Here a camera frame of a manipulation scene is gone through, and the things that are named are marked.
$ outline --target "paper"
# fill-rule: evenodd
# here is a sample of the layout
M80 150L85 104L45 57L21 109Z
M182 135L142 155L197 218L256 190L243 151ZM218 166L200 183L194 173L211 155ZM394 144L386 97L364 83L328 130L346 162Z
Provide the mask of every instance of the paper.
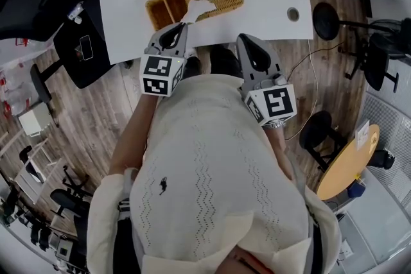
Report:
M188 2L188 10L181 22L194 23L197 21L198 16L211 10L215 10L216 5L210 3L208 0L190 0Z
M370 130L370 121L364 122L358 129L355 130L355 141L357 151L368 141L368 133Z

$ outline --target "person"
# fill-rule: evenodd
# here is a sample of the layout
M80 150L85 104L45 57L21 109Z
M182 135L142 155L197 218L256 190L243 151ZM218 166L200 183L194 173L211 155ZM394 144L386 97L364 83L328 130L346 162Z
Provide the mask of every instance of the person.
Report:
M170 98L141 96L91 202L91 273L112 273L130 168L139 264L130 273L328 273L335 264L337 219L305 184L297 188L283 130L260 127L243 103L231 51L215 46L210 60L211 74L201 75L200 60L188 58Z

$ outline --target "shoe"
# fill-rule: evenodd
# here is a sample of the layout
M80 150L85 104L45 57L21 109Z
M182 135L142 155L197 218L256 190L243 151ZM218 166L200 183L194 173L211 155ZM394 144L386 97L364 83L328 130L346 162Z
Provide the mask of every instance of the shoe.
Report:
M186 49L186 58L188 59L190 57L197 57L198 58L198 53L197 53L197 50L195 48Z

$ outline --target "wooden floor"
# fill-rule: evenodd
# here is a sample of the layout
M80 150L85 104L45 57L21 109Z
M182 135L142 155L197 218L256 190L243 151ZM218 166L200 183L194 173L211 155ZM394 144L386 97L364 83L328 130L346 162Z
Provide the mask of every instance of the wooden floor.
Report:
M311 0L311 7L321 1L331 3L338 11L341 19L365 22L365 8L360 0ZM341 42L345 50L353 48L353 36L346 28L342 28L339 36L331 41L324 42L315 34L314 40L276 40L270 41L282 60L287 75L292 67L310 49L328 49ZM199 49L204 60L207 47ZM36 59L40 70L45 69L57 59L54 51L39 56ZM361 96L364 86L362 73L358 73L352 81L345 79L344 74L352 69L354 59L339 54L337 48L330 51L319 51L312 55L315 72L318 78L318 100L314 112L327 110L333 117L333 126L337 126L343 135L350 135L358 116ZM36 139L27 136L21 137L0 160L0 169L5 176L14 178L22 164L19 161L19 152L23 147L48 137L47 149L54 158L62 157L63 162L71 166L80 176L90 175L89 187L94 190L109 170L109 160L121 132L126 126L133 109L135 109L140 92L139 62L135 61L130 69L116 65L104 77L85 89L77 89L70 77L61 68L48 81L47 86L52 93L52 107L56 111L59 128L50 126ZM290 81L294 84L298 114L288 121L286 138L301 129L311 114L316 97L316 84L309 59L294 70ZM0 119L0 135L5 131L11 134L19 130L16 120ZM319 182L321 172L317 169L314 160L299 146L299 136L288 142L290 148L297 155L299 164L307 176L308 185L314 189ZM36 163L42 167L46 163L38 156ZM44 192L33 208L42 213L49 220L56 210L49 194L53 189L63 188L61 175L51 177ZM74 232L72 223L62 224L62 228Z

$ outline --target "woven storage box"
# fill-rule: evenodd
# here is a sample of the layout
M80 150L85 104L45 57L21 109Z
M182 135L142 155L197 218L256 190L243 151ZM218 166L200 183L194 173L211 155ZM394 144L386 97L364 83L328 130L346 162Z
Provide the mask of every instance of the woven storage box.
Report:
M189 0L147 1L146 9L154 30L158 31L171 23L180 22L187 13L188 2ZM244 3L244 0L210 0L210 2L216 5L216 9L203 13L198 17L197 21L235 10Z

